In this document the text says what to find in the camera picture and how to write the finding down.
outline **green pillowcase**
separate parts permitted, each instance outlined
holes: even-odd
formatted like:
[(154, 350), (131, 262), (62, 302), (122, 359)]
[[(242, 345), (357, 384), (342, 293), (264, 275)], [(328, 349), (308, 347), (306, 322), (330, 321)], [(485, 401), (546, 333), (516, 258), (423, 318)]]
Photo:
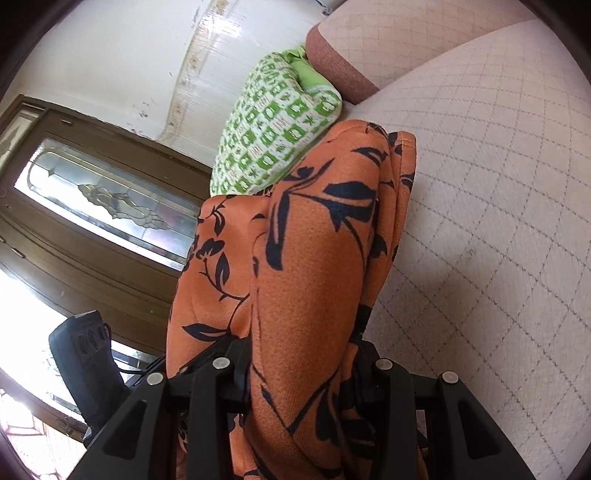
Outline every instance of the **green pillowcase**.
[(211, 194), (256, 193), (283, 178), (341, 107), (339, 92), (310, 66), (303, 48), (264, 57), (226, 122)]

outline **pillow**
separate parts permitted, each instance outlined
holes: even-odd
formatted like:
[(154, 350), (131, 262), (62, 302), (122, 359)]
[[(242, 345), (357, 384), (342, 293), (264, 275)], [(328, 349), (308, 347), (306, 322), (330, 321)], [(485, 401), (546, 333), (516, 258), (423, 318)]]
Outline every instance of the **pillow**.
[(303, 48), (264, 57), (222, 132), (211, 195), (256, 193), (283, 178), (337, 121), (341, 106)]

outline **beige couch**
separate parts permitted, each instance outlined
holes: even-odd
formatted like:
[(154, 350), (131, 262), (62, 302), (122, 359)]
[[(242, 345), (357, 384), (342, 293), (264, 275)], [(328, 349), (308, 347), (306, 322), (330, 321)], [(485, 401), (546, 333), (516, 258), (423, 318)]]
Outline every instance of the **beige couch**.
[(566, 478), (591, 443), (589, 82), (517, 0), (349, 0), (306, 47), (366, 98), (349, 118), (417, 137), (366, 337), (456, 371), (536, 478)]

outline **brown door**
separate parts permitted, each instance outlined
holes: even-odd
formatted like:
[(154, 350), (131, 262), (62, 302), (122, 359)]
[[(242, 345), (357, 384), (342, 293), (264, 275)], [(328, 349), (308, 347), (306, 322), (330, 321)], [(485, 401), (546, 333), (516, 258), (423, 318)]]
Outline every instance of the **brown door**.
[(165, 347), (210, 171), (49, 109), (0, 177), (0, 262), (65, 314), (98, 309), (116, 339)]

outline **orange floral garment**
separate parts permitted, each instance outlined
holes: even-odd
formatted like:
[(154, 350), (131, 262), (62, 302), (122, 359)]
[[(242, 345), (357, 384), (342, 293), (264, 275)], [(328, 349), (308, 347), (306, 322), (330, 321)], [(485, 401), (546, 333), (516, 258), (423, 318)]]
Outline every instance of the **orange floral garment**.
[(167, 373), (224, 335), (252, 336), (252, 410), (229, 416), (235, 475), (369, 478), (375, 429), (355, 410), (352, 363), (398, 249), (415, 159), (413, 135), (349, 120), (266, 192), (203, 204)]

